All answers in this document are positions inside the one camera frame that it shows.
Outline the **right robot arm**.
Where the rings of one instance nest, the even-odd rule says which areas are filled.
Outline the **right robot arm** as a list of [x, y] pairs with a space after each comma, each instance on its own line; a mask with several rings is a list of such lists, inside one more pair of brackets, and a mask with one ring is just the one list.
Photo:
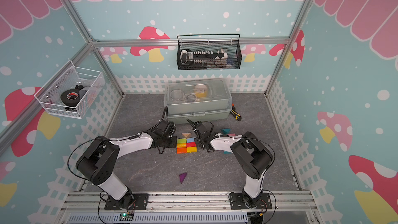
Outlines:
[[246, 182], [241, 193], [242, 202], [254, 208], [261, 202], [263, 181], [266, 172], [275, 161], [275, 152], [267, 148], [253, 133], [242, 135], [214, 133], [214, 126], [207, 128], [202, 121], [187, 122], [196, 134], [199, 145], [207, 152], [226, 151], [232, 153], [246, 174]]

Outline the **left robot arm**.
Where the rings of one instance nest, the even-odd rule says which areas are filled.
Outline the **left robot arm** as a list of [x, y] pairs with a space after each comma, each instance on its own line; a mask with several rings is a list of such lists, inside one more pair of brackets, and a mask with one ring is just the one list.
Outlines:
[[81, 178], [106, 192], [118, 208], [132, 210], [135, 196], [114, 173], [115, 164], [119, 158], [136, 151], [156, 148], [163, 154], [166, 148], [175, 148], [176, 125], [168, 120], [167, 114], [168, 107], [165, 107], [157, 124], [136, 135], [117, 139], [98, 136], [90, 140], [89, 147], [75, 163], [75, 168], [83, 175]]

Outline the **light blue block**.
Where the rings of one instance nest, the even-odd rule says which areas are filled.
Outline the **light blue block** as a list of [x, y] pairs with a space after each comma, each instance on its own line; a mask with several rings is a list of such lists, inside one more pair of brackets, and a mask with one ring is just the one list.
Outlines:
[[194, 143], [194, 142], [195, 142], [194, 138], [186, 139], [186, 143]]

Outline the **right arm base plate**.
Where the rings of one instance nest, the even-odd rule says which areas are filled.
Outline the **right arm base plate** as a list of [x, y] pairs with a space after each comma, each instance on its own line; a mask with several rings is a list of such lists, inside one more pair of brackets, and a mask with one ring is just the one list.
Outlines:
[[260, 193], [256, 198], [251, 198], [246, 193], [229, 193], [231, 209], [259, 209], [270, 210], [273, 208], [269, 193]]

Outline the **purple triangle block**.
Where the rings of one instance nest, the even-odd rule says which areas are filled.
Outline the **purple triangle block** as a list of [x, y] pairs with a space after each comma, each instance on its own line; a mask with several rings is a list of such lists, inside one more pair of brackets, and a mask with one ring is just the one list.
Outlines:
[[180, 180], [181, 184], [184, 182], [184, 180], [186, 179], [187, 175], [188, 175], [188, 173], [181, 173], [179, 175], [179, 180]]

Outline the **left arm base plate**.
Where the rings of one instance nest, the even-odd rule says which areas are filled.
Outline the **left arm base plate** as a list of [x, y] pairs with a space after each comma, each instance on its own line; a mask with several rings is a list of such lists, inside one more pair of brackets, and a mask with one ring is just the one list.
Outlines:
[[148, 198], [149, 194], [132, 193], [127, 193], [120, 200], [115, 200], [111, 196], [108, 196], [104, 209], [106, 211], [146, 210]]

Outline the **green block top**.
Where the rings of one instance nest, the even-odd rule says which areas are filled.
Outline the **green block top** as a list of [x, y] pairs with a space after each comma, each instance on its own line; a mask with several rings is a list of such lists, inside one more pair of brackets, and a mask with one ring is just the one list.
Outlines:
[[187, 139], [178, 139], [177, 140], [177, 143], [178, 144], [184, 144], [184, 143], [186, 143], [187, 142]]

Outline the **red block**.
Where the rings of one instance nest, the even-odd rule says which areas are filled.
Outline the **red block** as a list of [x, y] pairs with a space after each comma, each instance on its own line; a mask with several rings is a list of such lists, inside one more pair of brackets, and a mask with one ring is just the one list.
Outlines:
[[186, 147], [196, 147], [196, 143], [195, 142], [189, 142], [186, 144]]

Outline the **small tan cube block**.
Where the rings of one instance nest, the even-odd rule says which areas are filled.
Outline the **small tan cube block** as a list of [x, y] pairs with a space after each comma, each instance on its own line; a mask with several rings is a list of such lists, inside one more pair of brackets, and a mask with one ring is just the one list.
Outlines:
[[191, 133], [182, 133], [182, 135], [183, 135], [183, 137], [184, 138], [190, 138], [191, 136], [192, 136], [192, 134]]

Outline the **orange yellow supermarket block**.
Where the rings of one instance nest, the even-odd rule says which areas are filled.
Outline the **orange yellow supermarket block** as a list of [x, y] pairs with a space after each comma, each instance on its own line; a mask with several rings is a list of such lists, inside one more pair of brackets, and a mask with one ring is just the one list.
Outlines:
[[187, 144], [186, 143], [178, 143], [177, 148], [186, 148]]

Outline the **teal triangle block top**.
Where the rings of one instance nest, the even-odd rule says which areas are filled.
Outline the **teal triangle block top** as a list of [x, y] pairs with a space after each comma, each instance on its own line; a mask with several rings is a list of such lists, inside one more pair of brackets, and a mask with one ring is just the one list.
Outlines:
[[229, 129], [229, 128], [221, 129], [222, 134], [229, 134], [230, 132], [231, 132], [231, 129]]

